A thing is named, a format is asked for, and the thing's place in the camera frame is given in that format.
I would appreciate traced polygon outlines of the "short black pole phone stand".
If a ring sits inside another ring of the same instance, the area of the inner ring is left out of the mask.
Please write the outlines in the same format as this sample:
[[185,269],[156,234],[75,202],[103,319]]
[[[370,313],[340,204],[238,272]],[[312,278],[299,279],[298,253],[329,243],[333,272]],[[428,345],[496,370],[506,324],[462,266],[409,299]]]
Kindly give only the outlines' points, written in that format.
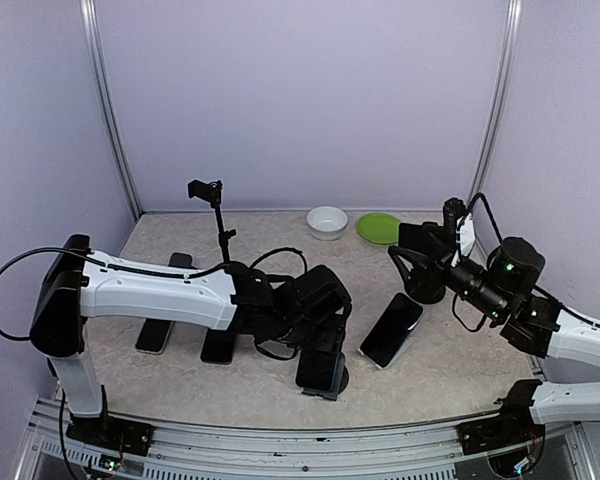
[[406,294],[415,302],[425,305],[433,305],[443,300],[446,294],[446,286],[437,278],[430,275],[412,274],[405,282]]

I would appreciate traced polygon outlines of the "blue edged black phone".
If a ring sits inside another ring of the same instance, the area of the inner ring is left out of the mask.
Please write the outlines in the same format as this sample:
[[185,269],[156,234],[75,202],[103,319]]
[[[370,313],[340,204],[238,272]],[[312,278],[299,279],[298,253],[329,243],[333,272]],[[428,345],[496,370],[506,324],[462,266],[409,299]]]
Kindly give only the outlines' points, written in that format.
[[303,389],[330,391],[339,384],[345,359],[327,356],[305,359],[304,350],[300,354],[296,372],[296,385]]

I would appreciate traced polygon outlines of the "dark round base phone stand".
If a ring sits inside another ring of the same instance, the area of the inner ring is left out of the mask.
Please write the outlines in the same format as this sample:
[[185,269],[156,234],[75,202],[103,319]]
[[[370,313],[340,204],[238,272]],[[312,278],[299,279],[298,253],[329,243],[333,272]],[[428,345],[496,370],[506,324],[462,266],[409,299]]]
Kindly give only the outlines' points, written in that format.
[[310,397],[318,397],[324,400],[336,401],[338,397],[343,393],[349,384],[349,370],[346,366],[343,367],[342,374],[340,376],[339,384],[331,389],[330,391],[318,391],[315,389],[303,389],[302,394]]

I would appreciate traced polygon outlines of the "purple edged black phone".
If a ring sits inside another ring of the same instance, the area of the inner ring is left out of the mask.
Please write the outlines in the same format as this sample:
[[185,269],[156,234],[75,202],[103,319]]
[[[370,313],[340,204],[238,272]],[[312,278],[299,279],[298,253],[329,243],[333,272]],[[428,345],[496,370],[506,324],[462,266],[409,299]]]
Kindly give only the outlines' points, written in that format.
[[200,353],[201,361],[206,364],[231,364],[237,338],[233,332],[208,329]]

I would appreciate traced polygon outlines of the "phone with clear case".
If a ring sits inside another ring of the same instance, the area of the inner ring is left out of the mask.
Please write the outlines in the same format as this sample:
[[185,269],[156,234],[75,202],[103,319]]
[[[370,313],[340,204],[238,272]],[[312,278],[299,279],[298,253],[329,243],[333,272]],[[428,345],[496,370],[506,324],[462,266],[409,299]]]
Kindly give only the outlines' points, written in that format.
[[146,319],[135,342],[138,352],[161,355],[167,345],[174,323],[167,320]]

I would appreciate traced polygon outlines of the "tall black pole phone stand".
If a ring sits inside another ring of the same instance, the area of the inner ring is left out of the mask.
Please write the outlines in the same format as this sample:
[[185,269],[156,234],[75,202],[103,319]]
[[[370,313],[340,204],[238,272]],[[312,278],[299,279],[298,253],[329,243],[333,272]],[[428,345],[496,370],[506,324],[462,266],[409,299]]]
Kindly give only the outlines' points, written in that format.
[[235,229],[227,230],[225,228],[221,210],[222,191],[223,183],[221,180],[206,183],[194,179],[187,185],[189,198],[198,198],[208,203],[210,208],[214,211],[222,259],[224,262],[229,262],[231,260],[229,242],[237,234],[237,231]]

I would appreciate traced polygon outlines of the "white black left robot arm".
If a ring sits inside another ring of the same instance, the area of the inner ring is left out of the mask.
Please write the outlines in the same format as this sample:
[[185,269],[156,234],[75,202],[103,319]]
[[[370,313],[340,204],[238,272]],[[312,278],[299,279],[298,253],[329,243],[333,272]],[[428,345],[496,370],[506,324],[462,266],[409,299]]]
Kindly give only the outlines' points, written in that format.
[[120,424],[105,411],[84,338],[90,318],[149,318],[248,335],[256,346],[277,342],[298,357],[296,384],[304,394],[334,400],[348,384],[342,344],[352,301],[325,265],[298,277],[237,261],[207,270],[160,266],[93,250],[81,234],[54,252],[30,341],[51,362],[70,413],[98,444],[113,443]]

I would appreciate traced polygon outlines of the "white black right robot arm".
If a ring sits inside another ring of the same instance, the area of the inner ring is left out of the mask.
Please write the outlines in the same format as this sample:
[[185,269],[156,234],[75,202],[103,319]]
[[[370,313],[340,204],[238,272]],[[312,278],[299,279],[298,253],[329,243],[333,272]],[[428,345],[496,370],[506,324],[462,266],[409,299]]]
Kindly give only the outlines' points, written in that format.
[[[388,253],[413,300],[434,304],[452,291],[517,350],[600,368],[600,320],[537,287],[545,259],[523,238],[504,238],[481,266],[458,253],[455,237],[444,227],[403,223],[398,243]],[[565,421],[600,421],[600,381],[518,381],[493,419],[491,433],[498,442],[511,444],[530,424]]]

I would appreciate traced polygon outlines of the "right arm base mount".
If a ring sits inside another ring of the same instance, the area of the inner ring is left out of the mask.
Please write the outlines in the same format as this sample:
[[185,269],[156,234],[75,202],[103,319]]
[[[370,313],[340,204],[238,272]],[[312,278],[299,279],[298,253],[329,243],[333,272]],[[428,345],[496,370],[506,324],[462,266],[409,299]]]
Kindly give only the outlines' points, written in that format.
[[464,422],[456,427],[464,455],[497,450],[540,438],[544,425],[519,416],[494,416]]

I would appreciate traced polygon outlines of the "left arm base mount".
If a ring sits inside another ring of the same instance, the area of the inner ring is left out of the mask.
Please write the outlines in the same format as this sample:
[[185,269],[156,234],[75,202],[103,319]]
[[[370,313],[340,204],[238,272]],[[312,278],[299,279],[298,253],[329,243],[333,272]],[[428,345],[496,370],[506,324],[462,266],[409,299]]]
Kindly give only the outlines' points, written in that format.
[[106,416],[102,418],[73,418],[67,436],[88,445],[122,454],[145,457],[154,434],[150,424]]

